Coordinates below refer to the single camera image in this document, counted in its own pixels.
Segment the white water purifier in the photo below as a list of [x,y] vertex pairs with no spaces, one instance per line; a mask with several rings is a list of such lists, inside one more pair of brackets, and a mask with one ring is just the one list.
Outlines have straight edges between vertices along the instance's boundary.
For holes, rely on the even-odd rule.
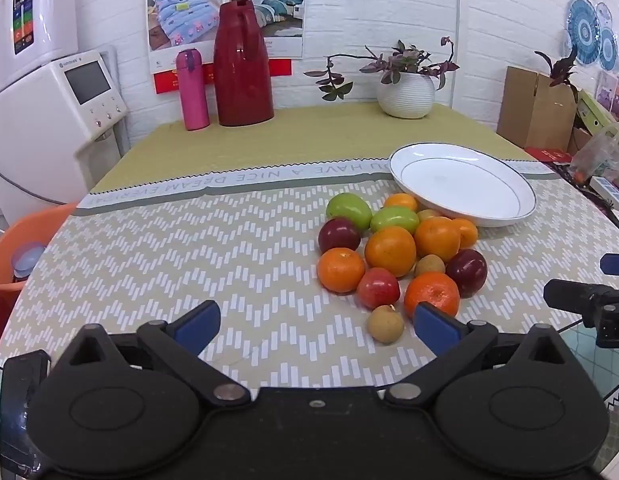
[[0,92],[78,52],[75,0],[0,0]]

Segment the green mango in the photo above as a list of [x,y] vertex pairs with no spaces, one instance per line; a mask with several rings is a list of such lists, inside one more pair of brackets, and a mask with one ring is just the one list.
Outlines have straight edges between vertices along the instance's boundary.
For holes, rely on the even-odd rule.
[[340,193],[329,200],[326,217],[328,219],[337,217],[349,219],[360,233],[364,233],[370,228],[372,211],[358,195]]
[[387,206],[372,216],[370,229],[372,233],[375,233],[389,226],[399,226],[413,234],[419,224],[420,219],[415,211],[403,206]]

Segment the white water dispenser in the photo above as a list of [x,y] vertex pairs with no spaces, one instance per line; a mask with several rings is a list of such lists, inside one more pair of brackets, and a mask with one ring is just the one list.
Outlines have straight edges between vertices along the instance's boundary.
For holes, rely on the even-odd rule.
[[120,160],[127,115],[104,56],[50,62],[0,92],[0,212],[9,224],[82,200]]

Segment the purple green trailing plant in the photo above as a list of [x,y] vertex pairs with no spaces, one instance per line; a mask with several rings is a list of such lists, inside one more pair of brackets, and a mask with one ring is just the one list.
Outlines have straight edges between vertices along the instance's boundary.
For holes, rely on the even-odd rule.
[[326,57],[324,68],[308,70],[304,75],[314,80],[321,98],[327,102],[343,100],[354,88],[354,82],[335,68],[337,58],[365,61],[358,71],[364,75],[378,75],[383,86],[397,86],[407,75],[418,75],[436,79],[439,81],[437,88],[441,90],[446,84],[446,76],[455,73],[460,66],[455,61],[455,44],[451,37],[443,36],[439,45],[449,47],[447,58],[439,62],[433,62],[432,54],[419,49],[416,44],[397,40],[388,55],[375,53],[369,47],[365,47],[365,54],[331,54]]

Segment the small orange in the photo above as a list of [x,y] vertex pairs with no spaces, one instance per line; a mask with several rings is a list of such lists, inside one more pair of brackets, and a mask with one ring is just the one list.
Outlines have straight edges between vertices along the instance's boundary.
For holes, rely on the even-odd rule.
[[384,201],[383,207],[403,207],[416,212],[419,208],[419,204],[418,200],[409,194],[396,193],[392,194]]
[[477,243],[479,231],[470,220],[456,218],[451,220],[451,223],[454,224],[454,227],[459,233],[461,249],[471,248]]

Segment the clear plastic bag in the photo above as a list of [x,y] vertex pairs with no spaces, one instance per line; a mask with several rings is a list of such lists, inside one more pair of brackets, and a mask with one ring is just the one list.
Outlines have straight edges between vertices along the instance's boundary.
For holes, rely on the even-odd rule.
[[619,177],[619,133],[598,133],[576,152],[569,168],[574,181],[584,184],[592,177],[610,181]]

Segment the red thermos jug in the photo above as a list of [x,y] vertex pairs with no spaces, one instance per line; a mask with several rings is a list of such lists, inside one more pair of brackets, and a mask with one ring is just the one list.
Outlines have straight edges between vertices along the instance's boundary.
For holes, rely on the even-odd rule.
[[268,54],[251,0],[221,6],[213,82],[222,126],[254,125],[274,117]]

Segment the large orange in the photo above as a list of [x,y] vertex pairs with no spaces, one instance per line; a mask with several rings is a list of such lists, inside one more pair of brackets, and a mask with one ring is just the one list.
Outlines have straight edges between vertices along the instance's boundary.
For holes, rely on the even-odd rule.
[[413,235],[400,226],[388,226],[373,233],[365,246],[365,260],[369,268],[384,269],[395,278],[402,278],[417,260]]

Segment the dark red plum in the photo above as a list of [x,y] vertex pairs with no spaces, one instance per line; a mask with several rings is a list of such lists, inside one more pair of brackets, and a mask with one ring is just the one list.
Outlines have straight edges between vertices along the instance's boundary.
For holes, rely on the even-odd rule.
[[318,247],[322,254],[332,248],[347,248],[356,252],[360,240],[360,232],[354,223],[345,217],[329,219],[318,233]]
[[461,298],[475,295],[487,279],[487,262],[474,249],[459,250],[447,262],[446,274],[456,283]]

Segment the orange plastic chair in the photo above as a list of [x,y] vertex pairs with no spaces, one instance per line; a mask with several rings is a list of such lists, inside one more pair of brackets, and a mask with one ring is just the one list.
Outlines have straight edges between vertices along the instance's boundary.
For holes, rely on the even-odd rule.
[[9,307],[16,303],[25,280],[36,266],[35,262],[27,263],[18,281],[14,273],[17,260],[24,259],[27,252],[40,256],[75,207],[76,203],[70,203],[28,214],[0,237],[0,296]]

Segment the small brown longan front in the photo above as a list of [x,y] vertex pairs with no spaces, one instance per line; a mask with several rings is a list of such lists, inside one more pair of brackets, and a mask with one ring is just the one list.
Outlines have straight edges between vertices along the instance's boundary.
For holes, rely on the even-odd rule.
[[380,344],[394,344],[402,337],[404,327],[401,313],[390,304],[376,307],[367,318],[367,332]]

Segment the mandarin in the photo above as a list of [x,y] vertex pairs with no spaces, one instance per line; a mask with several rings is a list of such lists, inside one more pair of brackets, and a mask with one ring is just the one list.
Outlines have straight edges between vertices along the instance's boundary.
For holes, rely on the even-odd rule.
[[409,318],[413,317],[421,302],[428,302],[446,314],[456,316],[460,292],[456,283],[445,273],[427,272],[416,276],[407,286],[403,304]]

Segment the red apple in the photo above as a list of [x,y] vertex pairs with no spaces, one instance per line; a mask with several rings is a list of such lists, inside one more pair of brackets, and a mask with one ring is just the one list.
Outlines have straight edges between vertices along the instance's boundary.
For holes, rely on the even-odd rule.
[[381,306],[395,304],[401,298],[401,287],[398,280],[388,270],[371,268],[358,283],[357,298],[360,304],[368,310]]

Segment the blue round wall decoration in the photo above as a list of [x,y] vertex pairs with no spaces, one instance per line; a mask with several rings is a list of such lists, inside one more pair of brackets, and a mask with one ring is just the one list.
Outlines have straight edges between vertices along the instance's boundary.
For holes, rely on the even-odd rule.
[[576,61],[588,66],[598,61],[601,49],[601,25],[590,0],[570,0],[565,30],[571,48],[576,48]]

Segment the small brown longan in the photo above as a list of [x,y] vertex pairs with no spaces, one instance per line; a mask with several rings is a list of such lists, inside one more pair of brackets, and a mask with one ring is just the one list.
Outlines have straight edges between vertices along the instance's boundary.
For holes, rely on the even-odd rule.
[[402,337],[404,327],[401,313],[390,304],[376,307],[367,318],[367,332],[380,344],[394,344]]
[[445,273],[445,262],[437,255],[426,255],[419,259],[413,275],[418,276],[426,273]]

